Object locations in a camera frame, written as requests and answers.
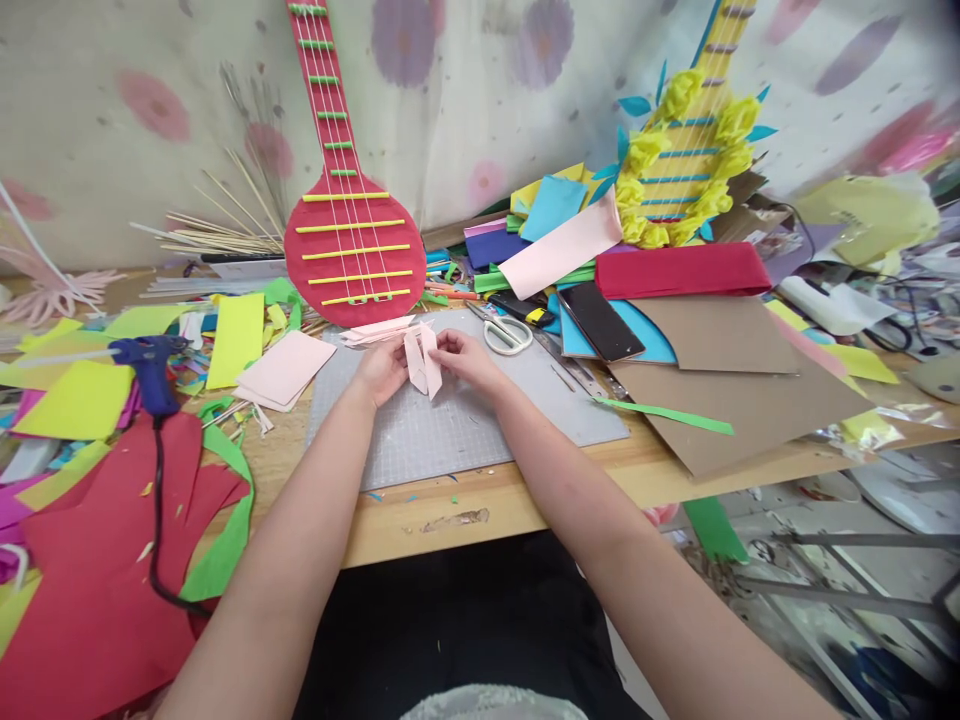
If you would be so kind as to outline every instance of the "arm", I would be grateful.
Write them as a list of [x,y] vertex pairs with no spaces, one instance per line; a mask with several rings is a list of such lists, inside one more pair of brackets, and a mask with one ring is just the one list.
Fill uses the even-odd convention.
[[256,535],[158,718],[289,718],[340,571],[373,420],[406,380],[402,339],[366,353]]
[[672,720],[839,717],[721,602],[620,487],[541,413],[476,340],[435,359],[492,402],[540,513],[577,561]]

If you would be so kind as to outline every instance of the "red paper guitar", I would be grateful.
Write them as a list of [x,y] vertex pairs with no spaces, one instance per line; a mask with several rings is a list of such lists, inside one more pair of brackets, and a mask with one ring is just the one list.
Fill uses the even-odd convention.
[[360,169],[326,0],[287,7],[324,165],[287,223],[290,279],[337,325],[399,317],[423,293],[423,240],[410,213]]

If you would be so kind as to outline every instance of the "hand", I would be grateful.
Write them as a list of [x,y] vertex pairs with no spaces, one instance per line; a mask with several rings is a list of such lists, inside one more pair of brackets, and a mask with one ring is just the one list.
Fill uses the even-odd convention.
[[367,349],[351,385],[380,408],[407,381],[407,354],[403,336],[385,340]]
[[491,399],[510,383],[480,341],[459,330],[437,335],[437,349],[430,351],[430,357]]

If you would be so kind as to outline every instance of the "red crepe paper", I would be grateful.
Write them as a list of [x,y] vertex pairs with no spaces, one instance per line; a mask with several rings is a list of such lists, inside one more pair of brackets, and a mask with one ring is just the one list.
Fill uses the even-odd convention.
[[750,243],[661,248],[597,257],[597,287],[607,300],[668,295],[759,295],[770,277]]
[[[201,433],[184,414],[163,430],[158,573],[174,591],[213,516],[248,491],[224,466],[197,470]],[[44,577],[0,661],[0,717],[96,718],[173,680],[190,654],[188,614],[154,593],[150,556],[138,561],[154,534],[155,488],[141,496],[155,475],[153,443],[142,418],[91,473],[78,505],[22,523]]]

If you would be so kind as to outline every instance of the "scissors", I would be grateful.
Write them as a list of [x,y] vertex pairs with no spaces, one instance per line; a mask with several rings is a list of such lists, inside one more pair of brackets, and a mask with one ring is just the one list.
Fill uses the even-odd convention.
[[[505,315],[497,317],[481,310],[474,303],[465,303],[474,315],[483,320],[483,340],[487,347],[498,355],[516,355],[523,352],[533,342],[533,331],[519,320]],[[493,336],[506,344],[494,342]]]

